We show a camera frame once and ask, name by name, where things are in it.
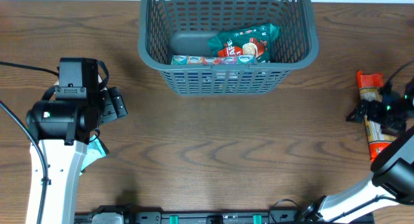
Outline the orange spaghetti packet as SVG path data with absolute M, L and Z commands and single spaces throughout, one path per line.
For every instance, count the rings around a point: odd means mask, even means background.
M 363 74 L 358 71 L 356 81 L 359 88 L 360 98 L 367 101 L 382 101 L 382 95 L 379 88 L 383 86 L 383 74 Z M 368 120 L 364 117 L 364 128 L 367 135 L 367 142 L 371 162 L 373 162 L 379 153 L 387 148 L 395 139 L 395 136 L 382 133 L 381 125 Z

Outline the grey plastic basket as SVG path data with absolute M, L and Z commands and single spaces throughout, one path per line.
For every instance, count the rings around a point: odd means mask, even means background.
M 281 29 L 269 62 L 171 64 L 174 55 L 212 57 L 210 38 L 265 23 Z M 311 0 L 141 0 L 138 51 L 180 95 L 263 94 L 309 66 L 319 42 Z

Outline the green Nescafe coffee bag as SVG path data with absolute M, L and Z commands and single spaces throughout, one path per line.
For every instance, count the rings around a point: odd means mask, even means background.
M 257 62 L 269 62 L 272 44 L 280 33 L 280 27 L 265 23 L 220 32 L 208 40 L 208 46 L 216 57 L 251 55 Z

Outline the blue Kleenex tissue multipack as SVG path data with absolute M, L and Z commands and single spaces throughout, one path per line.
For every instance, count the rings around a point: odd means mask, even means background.
M 227 56 L 227 57 L 204 57 L 174 55 L 171 59 L 172 65 L 203 64 L 203 65 L 246 65 L 256 64 L 257 60 L 252 55 Z

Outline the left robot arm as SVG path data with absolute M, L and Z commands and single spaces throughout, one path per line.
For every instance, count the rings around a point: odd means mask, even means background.
M 90 133 L 127 115 L 117 87 L 52 86 L 27 113 L 32 177 L 26 223 L 73 223 Z

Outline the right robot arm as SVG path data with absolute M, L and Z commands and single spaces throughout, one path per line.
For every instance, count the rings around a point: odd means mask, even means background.
M 353 187 L 322 196 L 301 213 L 311 222 L 350 223 L 379 208 L 413 205 L 413 128 L 406 120 L 413 116 L 413 91 L 386 103 L 361 100 L 347 116 L 348 122 L 375 121 L 398 133 L 371 164 L 371 173 Z

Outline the teal white sachet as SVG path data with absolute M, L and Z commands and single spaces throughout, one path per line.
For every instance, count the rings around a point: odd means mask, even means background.
M 80 175 L 83 174 L 83 171 L 86 167 L 90 166 L 93 162 L 106 157 L 108 154 L 106 147 L 102 143 L 102 141 L 98 138 L 97 135 L 93 135 L 90 138 L 90 142 L 87 146 L 86 156 L 82 162 Z

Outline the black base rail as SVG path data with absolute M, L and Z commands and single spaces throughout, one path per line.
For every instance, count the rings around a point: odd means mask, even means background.
M 98 207 L 89 214 L 77 214 L 75 224 L 276 224 L 302 223 L 299 212 L 293 208 L 276 209 L 268 212 L 135 212 L 131 207 Z

